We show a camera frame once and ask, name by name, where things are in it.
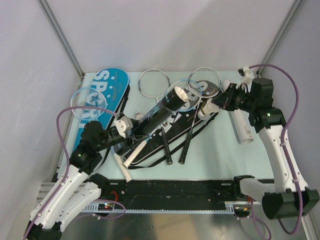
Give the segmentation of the white shuttlecock tube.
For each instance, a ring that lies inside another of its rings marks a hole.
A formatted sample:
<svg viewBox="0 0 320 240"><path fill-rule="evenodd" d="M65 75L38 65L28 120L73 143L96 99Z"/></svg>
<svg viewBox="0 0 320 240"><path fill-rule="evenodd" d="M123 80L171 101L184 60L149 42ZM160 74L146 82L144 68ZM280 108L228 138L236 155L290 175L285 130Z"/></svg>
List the white shuttlecock tube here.
<svg viewBox="0 0 320 240"><path fill-rule="evenodd" d="M236 139L241 145L248 145L254 141L251 127L245 118L242 110L234 110L228 112L232 122Z"/></svg>

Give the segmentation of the white shuttlecock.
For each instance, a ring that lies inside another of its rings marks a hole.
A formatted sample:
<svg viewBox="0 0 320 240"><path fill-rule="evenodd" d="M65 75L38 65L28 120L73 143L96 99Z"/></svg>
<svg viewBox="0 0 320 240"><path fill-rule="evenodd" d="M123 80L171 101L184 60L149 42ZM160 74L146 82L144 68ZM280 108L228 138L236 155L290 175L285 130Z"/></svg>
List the white shuttlecock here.
<svg viewBox="0 0 320 240"><path fill-rule="evenodd" d="M220 111L220 108L212 103L212 98L209 98L205 104L200 108L198 112L198 118L200 120L206 121L211 117L211 114L216 114Z"/></svg>

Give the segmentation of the blue racket bag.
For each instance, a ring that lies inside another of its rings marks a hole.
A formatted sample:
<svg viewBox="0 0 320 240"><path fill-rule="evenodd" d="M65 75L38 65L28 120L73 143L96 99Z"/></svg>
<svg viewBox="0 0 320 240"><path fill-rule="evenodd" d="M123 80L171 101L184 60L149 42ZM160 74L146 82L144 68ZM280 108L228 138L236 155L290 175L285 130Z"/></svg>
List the blue racket bag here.
<svg viewBox="0 0 320 240"><path fill-rule="evenodd" d="M104 68L97 72L90 84L77 90L71 97L70 105L89 106L118 112L125 98L129 95L130 77L121 68ZM104 129L108 129L114 116L97 109L73 109L72 113L79 120L73 150L80 143L85 124L90 121L99 121Z"/></svg>

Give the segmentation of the black shuttlecock tube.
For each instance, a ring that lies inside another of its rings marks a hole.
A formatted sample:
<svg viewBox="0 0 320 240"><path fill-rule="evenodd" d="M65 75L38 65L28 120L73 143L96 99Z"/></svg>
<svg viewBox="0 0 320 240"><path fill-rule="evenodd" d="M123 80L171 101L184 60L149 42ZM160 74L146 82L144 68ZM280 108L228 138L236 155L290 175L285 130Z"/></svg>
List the black shuttlecock tube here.
<svg viewBox="0 0 320 240"><path fill-rule="evenodd" d="M156 104L137 123L133 124L131 133L139 136L144 135L146 140L153 130L158 128L160 123L168 119L174 111L178 110L184 103L185 102L177 96L175 90L172 89L169 94L160 100L160 106ZM126 152L116 152L116 154L123 156Z"/></svg>

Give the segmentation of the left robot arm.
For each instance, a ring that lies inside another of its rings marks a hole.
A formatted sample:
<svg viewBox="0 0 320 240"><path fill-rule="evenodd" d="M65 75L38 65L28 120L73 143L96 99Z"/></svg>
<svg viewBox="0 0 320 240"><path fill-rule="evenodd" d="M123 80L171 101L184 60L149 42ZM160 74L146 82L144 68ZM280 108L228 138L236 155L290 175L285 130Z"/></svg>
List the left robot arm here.
<svg viewBox="0 0 320 240"><path fill-rule="evenodd" d="M135 137L147 136L141 131L135 133L138 120L123 116L114 123L109 129L104 129L99 121L85 124L78 146L66 157L63 174L31 212L23 239L59 240L87 205L110 196L109 180L99 173L93 174L102 160L100 152L121 143L131 146Z"/></svg>

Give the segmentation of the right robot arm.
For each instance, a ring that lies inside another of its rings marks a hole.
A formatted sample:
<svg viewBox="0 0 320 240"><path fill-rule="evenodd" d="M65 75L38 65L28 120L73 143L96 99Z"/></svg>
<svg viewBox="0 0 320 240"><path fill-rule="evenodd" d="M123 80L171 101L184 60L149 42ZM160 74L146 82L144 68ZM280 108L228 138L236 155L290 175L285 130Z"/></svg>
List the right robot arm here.
<svg viewBox="0 0 320 240"><path fill-rule="evenodd" d="M295 162L288 135L282 133L286 125L283 112L273 106L274 85L267 78L255 78L250 91L229 83L226 90L212 102L226 111L242 110L261 139L274 177L274 185L260 182L251 175L234 177L232 197L245 197L261 203L268 219L282 219L307 215L319 202L320 195L310 189Z"/></svg>

